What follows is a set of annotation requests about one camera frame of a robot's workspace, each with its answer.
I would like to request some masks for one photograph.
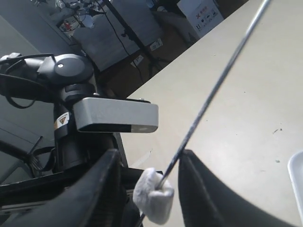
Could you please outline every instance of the white table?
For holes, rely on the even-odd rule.
[[[166,169],[260,3],[250,0],[130,96],[160,109],[155,133],[122,136],[130,165]],[[302,9],[301,0],[272,1],[187,146],[239,195],[295,226],[287,162],[303,149]],[[178,192],[165,226],[183,226]]]

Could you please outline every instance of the white sticker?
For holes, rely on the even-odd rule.
[[[151,51],[154,51],[154,50],[157,50],[159,47],[163,46],[163,42],[162,40],[159,38],[156,42],[154,42],[150,48],[151,48]]]
[[[55,130],[64,126],[64,125],[66,125],[69,120],[70,120],[70,113],[69,112],[66,112],[66,113],[62,114],[55,121],[55,124],[54,124]]]
[[[131,65],[135,67],[135,64],[136,66],[138,66],[140,64],[140,62],[143,61],[143,56],[142,55],[139,55],[135,60],[132,61]]]

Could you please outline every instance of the yellow warning sticker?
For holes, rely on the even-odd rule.
[[[60,117],[57,118],[57,120],[54,123],[55,130],[68,124],[68,121],[70,120],[70,113],[66,112],[62,114]]]

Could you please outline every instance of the white cotton tip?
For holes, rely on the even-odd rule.
[[[161,179],[162,175],[154,168],[145,169],[133,194],[137,207],[158,225],[164,225],[168,221],[175,192],[168,181],[160,190],[155,190]]]

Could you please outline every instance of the black tripod stand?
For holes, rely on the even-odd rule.
[[[163,69],[163,67],[160,65],[160,62],[163,63],[171,63],[171,61],[161,59],[161,58],[155,58],[144,46],[142,41],[139,39],[137,34],[133,31],[133,29],[127,24],[127,22],[123,19],[123,17],[120,15],[120,13],[116,10],[116,8],[112,5],[112,3],[109,0],[103,0],[105,5],[108,7],[108,9],[113,13],[113,15],[116,17],[116,19],[119,21],[119,23],[124,27],[125,33],[124,36],[127,35],[128,38],[136,43],[136,45],[140,48],[140,50],[144,53],[144,55],[148,58],[150,61],[149,63],[149,78],[152,78],[152,71],[153,68],[155,68],[158,72]]]

